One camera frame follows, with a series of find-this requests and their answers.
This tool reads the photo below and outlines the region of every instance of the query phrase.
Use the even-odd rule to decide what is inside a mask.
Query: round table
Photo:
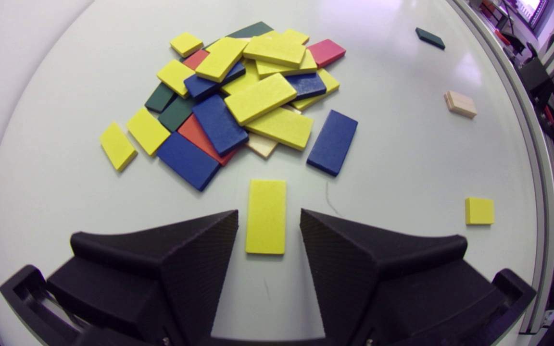
[[[143,106],[155,73],[178,58],[169,41],[189,31],[209,43],[260,20],[347,49],[327,68],[340,90],[303,112],[315,121],[306,149],[279,145],[264,160],[244,148],[203,193],[139,147],[116,173],[98,137]],[[446,50],[418,40],[416,27]],[[478,115],[449,112],[448,90],[473,98]],[[336,178],[305,164],[329,110],[360,123]],[[284,256],[244,250],[250,179],[288,182]],[[467,197],[494,199],[495,224],[467,226]],[[27,263],[48,277],[79,230],[120,234],[238,209],[213,335],[321,337],[301,208],[410,235],[464,235],[466,260],[488,280],[510,268],[531,282],[536,203],[523,133],[489,57],[446,1],[95,2],[44,59],[2,141],[0,285]],[[0,333],[6,345],[38,344],[1,295]]]

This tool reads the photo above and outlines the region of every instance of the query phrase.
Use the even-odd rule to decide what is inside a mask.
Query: blue block
[[[219,95],[215,94],[198,103],[191,111],[196,114],[202,130],[219,156],[227,155],[249,140],[247,132],[239,126]]]
[[[331,110],[319,132],[307,164],[336,177],[348,153],[358,121]]]
[[[204,190],[221,167],[219,162],[178,132],[172,132],[158,149],[157,155],[198,191]]]
[[[226,77],[221,83],[215,83],[213,81],[209,81],[209,79],[198,77],[197,74],[185,79],[183,83],[195,101],[202,101],[212,94],[215,94],[215,92],[217,92],[223,85],[230,83],[244,74],[245,66],[242,65],[242,63],[237,62],[230,72],[226,74]]]
[[[298,74],[288,76],[286,80],[296,90],[294,101],[326,94],[326,85],[317,73]]]

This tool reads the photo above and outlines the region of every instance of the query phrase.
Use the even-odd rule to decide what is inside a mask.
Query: pile of blocks
[[[157,72],[161,83],[127,122],[129,133],[199,191],[243,146],[264,159],[279,144],[302,151],[314,125],[302,111],[339,88],[324,68],[345,55],[330,39],[308,40],[263,22],[204,48],[190,33],[179,35],[170,44],[181,59]],[[330,111],[307,163],[336,176],[357,125]],[[100,141],[117,171],[137,154],[116,123]]]

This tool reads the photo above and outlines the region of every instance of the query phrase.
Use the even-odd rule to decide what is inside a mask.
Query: square block
[[[466,224],[491,225],[495,223],[495,208],[492,199],[466,198]]]
[[[185,32],[172,39],[170,45],[182,57],[188,57],[202,48],[202,41],[191,33]]]
[[[251,180],[245,251],[277,255],[286,252],[285,180]]]
[[[345,49],[330,39],[325,39],[308,47],[318,68],[323,68],[345,55]]]
[[[194,70],[183,65],[182,62],[173,60],[158,72],[158,78],[180,97],[186,99],[189,92],[183,81],[191,77],[192,74],[194,74]]]
[[[150,156],[170,136],[170,132],[144,107],[127,121],[127,129]]]
[[[296,90],[284,76],[276,73],[226,97],[225,102],[237,122],[245,125],[295,97]]]
[[[288,147],[302,150],[307,145],[313,126],[312,118],[279,107],[247,124],[245,128]]]
[[[138,151],[134,149],[127,136],[115,122],[112,122],[106,131],[100,135],[100,144],[114,169],[119,172],[122,172],[138,154]]]

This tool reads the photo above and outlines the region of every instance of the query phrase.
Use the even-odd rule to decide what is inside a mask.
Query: red block
[[[345,49],[330,41],[330,39],[325,39],[307,48],[314,56],[318,68],[324,67],[345,55]]]
[[[206,136],[196,116],[192,114],[187,120],[176,130],[181,136],[184,136],[187,140],[199,147],[202,151],[209,154],[213,159],[217,160],[219,164],[225,166],[232,156],[237,153],[238,149],[234,149],[228,155],[221,157],[215,151],[213,144]]]
[[[196,70],[196,67],[200,65],[200,63],[206,58],[206,56],[209,55],[209,52],[207,52],[204,49],[200,49],[199,51],[191,54],[185,61],[183,61],[183,65],[191,68],[192,70]]]

